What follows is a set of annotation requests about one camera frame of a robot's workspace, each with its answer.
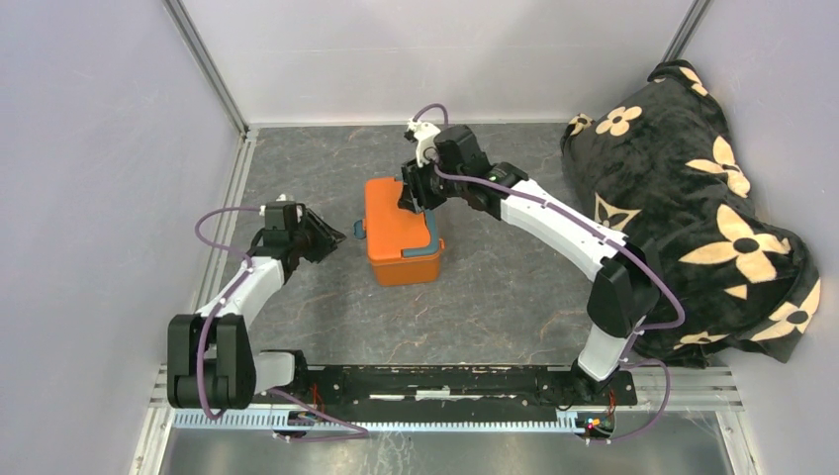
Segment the orange medicine kit box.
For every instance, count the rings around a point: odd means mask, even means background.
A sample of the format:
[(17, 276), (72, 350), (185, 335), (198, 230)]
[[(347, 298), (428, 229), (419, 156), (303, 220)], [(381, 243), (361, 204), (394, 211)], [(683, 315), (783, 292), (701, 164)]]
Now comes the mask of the orange medicine kit box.
[(440, 273), (445, 249), (431, 211), (415, 214), (398, 206), (403, 183), (395, 177), (368, 180), (364, 185), (364, 215), (353, 226), (366, 241), (366, 253), (376, 281), (382, 286), (428, 283)]

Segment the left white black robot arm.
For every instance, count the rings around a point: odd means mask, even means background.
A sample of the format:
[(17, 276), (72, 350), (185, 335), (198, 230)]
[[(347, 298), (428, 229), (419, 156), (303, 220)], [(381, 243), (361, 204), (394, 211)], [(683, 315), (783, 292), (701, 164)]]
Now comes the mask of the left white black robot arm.
[(211, 419), (247, 408), (273, 389), (287, 403), (303, 401), (311, 377), (296, 350), (255, 353), (248, 329), (300, 262), (319, 263), (346, 236), (302, 203), (280, 200), (256, 208), (263, 219), (232, 280), (207, 304), (172, 318), (167, 329), (167, 399)]

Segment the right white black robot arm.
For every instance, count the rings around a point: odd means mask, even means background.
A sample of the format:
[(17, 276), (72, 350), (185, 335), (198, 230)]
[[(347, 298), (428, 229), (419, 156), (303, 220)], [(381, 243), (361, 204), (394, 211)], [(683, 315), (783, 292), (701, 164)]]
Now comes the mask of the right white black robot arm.
[(416, 214), (459, 198), (478, 212), (538, 238), (572, 262), (592, 283), (587, 314), (592, 327), (575, 359), (571, 388), (585, 404), (611, 389), (610, 378), (662, 291), (650, 242), (587, 218), (508, 162), (493, 163), (464, 125), (441, 129), (418, 119), (405, 138), (416, 147), (402, 166), (400, 208)]

